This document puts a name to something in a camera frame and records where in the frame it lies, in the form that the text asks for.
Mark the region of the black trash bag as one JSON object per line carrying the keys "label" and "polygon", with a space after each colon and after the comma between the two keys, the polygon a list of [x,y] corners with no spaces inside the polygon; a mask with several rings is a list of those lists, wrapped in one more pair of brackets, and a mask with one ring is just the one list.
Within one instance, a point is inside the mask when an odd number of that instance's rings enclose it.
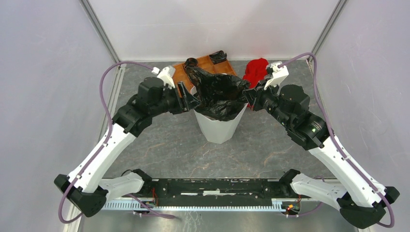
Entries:
{"label": "black trash bag", "polygon": [[236,118],[248,103],[242,91],[249,89],[250,82],[234,75],[204,76],[194,94],[200,101],[195,111],[219,121]]}

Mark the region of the white plastic trash bin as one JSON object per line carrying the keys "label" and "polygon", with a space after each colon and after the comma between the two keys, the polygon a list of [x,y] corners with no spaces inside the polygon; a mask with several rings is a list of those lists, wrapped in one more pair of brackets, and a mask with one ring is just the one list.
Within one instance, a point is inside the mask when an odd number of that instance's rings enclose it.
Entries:
{"label": "white plastic trash bin", "polygon": [[[196,87],[190,90],[190,93],[194,96],[197,93]],[[205,136],[207,141],[216,144],[222,144],[230,140],[240,122],[240,119],[245,111],[247,104],[243,107],[240,113],[233,120],[219,121],[210,117],[204,116],[194,110],[194,114],[198,121],[200,130]]]}

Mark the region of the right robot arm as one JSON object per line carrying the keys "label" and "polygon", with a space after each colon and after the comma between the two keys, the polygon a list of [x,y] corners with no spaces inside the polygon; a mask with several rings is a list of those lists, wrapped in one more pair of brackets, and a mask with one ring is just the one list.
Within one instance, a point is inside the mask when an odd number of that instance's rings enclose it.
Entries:
{"label": "right robot arm", "polygon": [[283,196],[298,194],[318,200],[359,229],[380,224],[385,214],[391,213],[399,191],[382,185],[360,167],[325,120],[309,111],[310,97],[302,87],[257,86],[243,94],[254,111],[267,111],[292,141],[316,157],[340,182],[332,185],[291,169],[279,184]]}

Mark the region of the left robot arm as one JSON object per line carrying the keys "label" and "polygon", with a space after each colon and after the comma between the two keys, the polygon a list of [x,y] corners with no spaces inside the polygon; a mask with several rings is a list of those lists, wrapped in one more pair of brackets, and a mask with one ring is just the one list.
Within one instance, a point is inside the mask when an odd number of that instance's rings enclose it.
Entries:
{"label": "left robot arm", "polygon": [[63,199],[69,200],[82,215],[92,217],[115,198],[134,193],[148,196],[152,184],[138,173],[107,180],[103,176],[120,153],[152,124],[154,117],[188,112],[199,105],[183,82],[174,88],[157,77],[145,78],[137,93],[119,108],[107,132],[83,162],[69,174],[55,178]]}

